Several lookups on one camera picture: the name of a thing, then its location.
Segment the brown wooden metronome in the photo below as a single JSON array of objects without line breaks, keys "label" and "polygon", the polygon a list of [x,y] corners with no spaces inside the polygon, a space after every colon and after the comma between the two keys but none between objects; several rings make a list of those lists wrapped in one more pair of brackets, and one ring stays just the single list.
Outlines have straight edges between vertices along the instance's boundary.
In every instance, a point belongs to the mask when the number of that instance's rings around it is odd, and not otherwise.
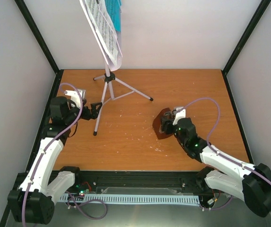
[{"label": "brown wooden metronome", "polygon": [[163,140],[173,135],[173,121],[173,113],[168,107],[159,112],[152,123],[152,128],[158,140]]}]

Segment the white tripod music stand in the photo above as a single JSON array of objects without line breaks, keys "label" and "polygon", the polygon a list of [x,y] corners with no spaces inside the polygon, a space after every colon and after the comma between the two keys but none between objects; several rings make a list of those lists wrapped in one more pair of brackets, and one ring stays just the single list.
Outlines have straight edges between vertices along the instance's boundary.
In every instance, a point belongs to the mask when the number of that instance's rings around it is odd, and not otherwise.
[{"label": "white tripod music stand", "polygon": [[[148,99],[151,102],[154,100],[151,96],[144,94],[143,92],[139,91],[138,89],[130,86],[129,84],[127,84],[124,81],[117,78],[114,71],[118,70],[122,65],[122,55],[121,54],[118,55],[117,60],[118,61],[117,61],[116,66],[113,65],[111,61],[108,62],[107,60],[104,60],[105,73],[101,76],[97,76],[97,77],[93,78],[94,81],[97,81],[99,79],[104,79],[104,87],[103,87],[103,92],[102,92],[102,97],[101,97],[102,107],[101,107],[101,109],[98,113],[98,117],[96,119],[95,128],[93,131],[94,136],[96,136],[98,133],[98,128],[99,128],[99,124],[100,124],[100,120],[101,120],[101,116],[102,116],[102,110],[103,110],[104,106],[110,100],[111,101],[118,100],[118,99],[123,98],[125,96],[128,96],[132,93],[137,93],[137,94],[141,95],[142,97]],[[123,95],[115,97],[114,88],[113,88],[113,84],[112,84],[113,81],[118,82],[119,84],[123,85],[124,87],[127,87],[128,89],[130,89],[130,92],[127,92]]]}]

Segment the teal folder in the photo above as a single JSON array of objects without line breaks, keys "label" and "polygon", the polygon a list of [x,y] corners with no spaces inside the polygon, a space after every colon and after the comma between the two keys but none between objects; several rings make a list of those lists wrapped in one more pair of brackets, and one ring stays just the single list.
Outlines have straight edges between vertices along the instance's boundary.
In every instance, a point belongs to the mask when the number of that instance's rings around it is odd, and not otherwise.
[{"label": "teal folder", "polygon": [[121,32],[121,0],[105,0],[105,5],[115,30]]}]

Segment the clear plastic metronome cover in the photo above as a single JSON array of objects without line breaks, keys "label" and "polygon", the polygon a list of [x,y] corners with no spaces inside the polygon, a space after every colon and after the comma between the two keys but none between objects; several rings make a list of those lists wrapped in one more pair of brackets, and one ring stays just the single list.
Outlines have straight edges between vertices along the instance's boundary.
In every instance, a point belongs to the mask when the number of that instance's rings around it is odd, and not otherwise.
[{"label": "clear plastic metronome cover", "polygon": [[161,116],[161,124],[159,126],[159,132],[165,134],[171,134],[173,132],[173,115],[171,111],[167,111]]}]

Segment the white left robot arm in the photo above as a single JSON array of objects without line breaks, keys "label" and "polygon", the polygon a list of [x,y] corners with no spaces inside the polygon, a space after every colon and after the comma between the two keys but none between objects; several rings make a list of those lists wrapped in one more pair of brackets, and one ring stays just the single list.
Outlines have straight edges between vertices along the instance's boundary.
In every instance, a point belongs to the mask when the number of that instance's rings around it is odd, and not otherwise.
[{"label": "white left robot arm", "polygon": [[101,102],[86,106],[79,97],[58,96],[50,102],[51,122],[42,132],[39,150],[29,173],[17,189],[8,194],[8,205],[16,222],[49,224],[55,205],[67,189],[78,190],[83,179],[79,167],[63,167],[54,180],[50,176],[55,162],[79,119],[96,119]]}]

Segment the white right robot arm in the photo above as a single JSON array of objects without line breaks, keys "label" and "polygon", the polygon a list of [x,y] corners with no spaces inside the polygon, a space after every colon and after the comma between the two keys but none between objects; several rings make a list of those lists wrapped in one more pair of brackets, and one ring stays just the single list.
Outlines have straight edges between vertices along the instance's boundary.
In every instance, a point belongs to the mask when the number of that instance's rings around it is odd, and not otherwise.
[{"label": "white right robot arm", "polygon": [[200,172],[197,183],[201,188],[226,192],[260,217],[271,212],[271,169],[267,165],[242,162],[220,151],[197,135],[190,118],[157,117],[153,129],[160,140],[174,136],[190,158],[208,165]]}]

